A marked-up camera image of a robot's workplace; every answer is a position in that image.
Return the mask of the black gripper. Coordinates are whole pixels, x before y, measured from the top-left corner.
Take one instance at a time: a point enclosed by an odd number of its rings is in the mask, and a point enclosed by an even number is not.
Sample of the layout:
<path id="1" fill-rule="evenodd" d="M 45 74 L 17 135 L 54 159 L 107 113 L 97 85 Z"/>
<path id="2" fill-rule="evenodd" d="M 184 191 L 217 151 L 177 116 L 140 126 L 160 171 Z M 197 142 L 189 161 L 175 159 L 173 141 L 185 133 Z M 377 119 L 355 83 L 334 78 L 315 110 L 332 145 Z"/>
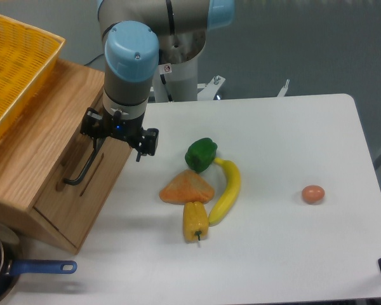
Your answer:
<path id="1" fill-rule="evenodd" d="M 139 162 L 142 156 L 155 155 L 159 140 L 159 130 L 143 130 L 143 120 L 144 114 L 135 119 L 123 119 L 123 115 L 112 116 L 106 110 L 101 115 L 89 107 L 82 118 L 80 133 L 92 139 L 94 149 L 98 149 L 100 139 L 106 137 L 127 142 L 137 150 L 136 162 Z"/>

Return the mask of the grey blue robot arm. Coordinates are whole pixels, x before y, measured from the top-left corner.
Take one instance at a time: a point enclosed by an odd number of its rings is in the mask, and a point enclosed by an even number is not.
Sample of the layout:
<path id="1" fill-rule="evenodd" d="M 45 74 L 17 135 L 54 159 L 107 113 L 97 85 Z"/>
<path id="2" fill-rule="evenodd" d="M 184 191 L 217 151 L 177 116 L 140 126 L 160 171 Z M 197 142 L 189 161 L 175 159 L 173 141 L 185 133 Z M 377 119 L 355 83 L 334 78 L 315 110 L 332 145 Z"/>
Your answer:
<path id="1" fill-rule="evenodd" d="M 99 1 L 105 55 L 102 109 L 88 109 L 81 133 L 99 150 L 107 137 L 154 155 L 158 131 L 142 126 L 149 95 L 197 99 L 197 60 L 206 33 L 229 25 L 234 1 Z"/>

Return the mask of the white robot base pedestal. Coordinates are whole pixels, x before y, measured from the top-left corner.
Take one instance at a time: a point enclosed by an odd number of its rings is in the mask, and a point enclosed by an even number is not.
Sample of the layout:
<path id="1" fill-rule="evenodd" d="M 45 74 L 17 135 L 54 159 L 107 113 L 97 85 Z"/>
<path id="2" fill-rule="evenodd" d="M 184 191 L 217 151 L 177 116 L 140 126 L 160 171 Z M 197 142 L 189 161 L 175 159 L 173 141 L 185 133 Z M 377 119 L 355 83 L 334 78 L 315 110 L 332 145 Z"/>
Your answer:
<path id="1" fill-rule="evenodd" d="M 206 31 L 159 37 L 159 65 L 152 81 L 156 103 L 219 99 L 225 83 L 220 75 L 198 82 L 198 60 L 206 46 Z"/>

